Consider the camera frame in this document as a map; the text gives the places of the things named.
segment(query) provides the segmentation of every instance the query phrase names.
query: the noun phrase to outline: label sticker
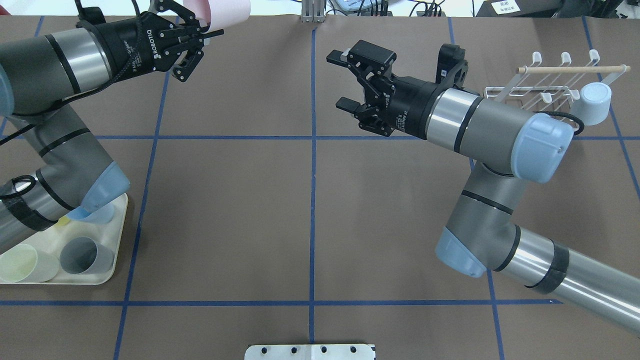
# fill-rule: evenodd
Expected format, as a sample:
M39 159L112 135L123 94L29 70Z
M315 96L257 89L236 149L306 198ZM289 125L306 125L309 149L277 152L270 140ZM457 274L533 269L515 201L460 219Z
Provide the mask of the label sticker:
M498 1L496 3L491 3L493 9L498 15L502 15L503 13L515 13L520 11L520 7L516 3L516 0L505 0Z

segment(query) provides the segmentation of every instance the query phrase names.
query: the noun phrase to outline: wooden dowel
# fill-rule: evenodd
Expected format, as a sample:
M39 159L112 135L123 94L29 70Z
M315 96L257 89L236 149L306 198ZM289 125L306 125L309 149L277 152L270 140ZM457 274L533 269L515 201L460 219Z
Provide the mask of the wooden dowel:
M585 72L630 72L631 66L519 67L518 74L578 74Z

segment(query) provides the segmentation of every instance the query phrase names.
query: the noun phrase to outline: blue grid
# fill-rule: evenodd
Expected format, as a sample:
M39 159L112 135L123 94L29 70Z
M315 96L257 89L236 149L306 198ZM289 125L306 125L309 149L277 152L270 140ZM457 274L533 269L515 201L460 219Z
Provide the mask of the blue grid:
M40 17L35 36L37 37L44 17ZM582 18L586 39L590 49L593 48L591 36L589 34L586 18ZM451 43L455 44L454 27L452 19L448 18L449 35ZM140 215L138 225L136 227L136 236L132 251L131 264L127 278L125 296L123 301L99 301L99 300L0 300L0 306L113 306L121 307L122 313L120 324L118 326L118 336L116 339L114 360L117 360L120 354L120 347L124 335L124 328L127 318L127 310L129 307L246 307L246 306L287 306L296 307L304 306L309 309L309 342L315 340L314 308L316 306L491 306L493 311L494 327L496 333L497 346L500 360L504 360L504 348L502 344L502 332L500 329L500 320L498 316L497 306L522 306L522 305L549 305L562 304L556 299L497 299L495 296L495 288L493 284L493 276L491 271L487 271L488 287L490 299L486 300L316 300L315 299L315 200L316 200L316 145L317 141L323 140L378 140L378 141L417 141L419 139L412 136L394 136L384 138L382 136L317 136L316 135L316 29L311 33L311 136L218 136L218 135L160 135L160 127L162 124L164 102L166 99L166 91L168 87L169 74L165 75L163 92L160 107L158 110L156 129L153 135L99 135L96 136L100 140L153 140L151 155L148 164L147 177L143 191ZM625 155L629 174L634 183L637 196L640 199L640 186L636 179L634 168L628 156L626 141L640 140L640 136L622 136L620 127L613 107L610 108L610 114L616 128L617 136L576 136L574 140L610 140L618 141ZM7 119L3 119L0 124L0 136L3 134ZM310 255L309 255L309 300L264 300L264 301L131 301L131 286L134 277L136 258L138 255L138 245L140 242L143 218L147 205L148 186L152 176L152 170L155 162L157 143L159 140L310 140L312 145L312 176L311 176L311 194L310 194ZM473 169L473 160L469 159L470 167Z

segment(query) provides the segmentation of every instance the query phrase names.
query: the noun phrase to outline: white wire rack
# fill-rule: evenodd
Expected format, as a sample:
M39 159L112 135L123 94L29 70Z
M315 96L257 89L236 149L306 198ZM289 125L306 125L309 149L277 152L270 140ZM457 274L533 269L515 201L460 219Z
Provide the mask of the white wire rack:
M602 82L610 85L631 70L626 65L596 67L599 62L600 55L593 49L589 51L589 62L585 66L572 67L571 55L565 52L561 55L560 65L542 67L542 54L535 51L531 65L517 68L506 86L486 87L484 96L498 102L519 100L525 110L561 111L563 106L571 107L574 101L580 99L580 92L574 87L585 74L608 74Z

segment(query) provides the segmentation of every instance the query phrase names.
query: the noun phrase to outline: white tray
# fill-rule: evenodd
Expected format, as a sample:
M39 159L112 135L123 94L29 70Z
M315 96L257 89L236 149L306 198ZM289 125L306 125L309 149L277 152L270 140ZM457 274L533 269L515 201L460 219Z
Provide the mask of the white tray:
M54 225L45 231L32 235L22 243L34 246L36 249L48 252L60 258L62 248L70 241L80 236L87 236L103 244L113 251L113 266L102 274L78 275L68 274L62 268L56 276L47 282L6 282L0 279L0 284L11 285L100 285L111 278L116 268L118 249L124 227L124 216L127 213L129 198L122 194L111 202L115 209L113 219L107 224L89 224L71 220L67 225Z

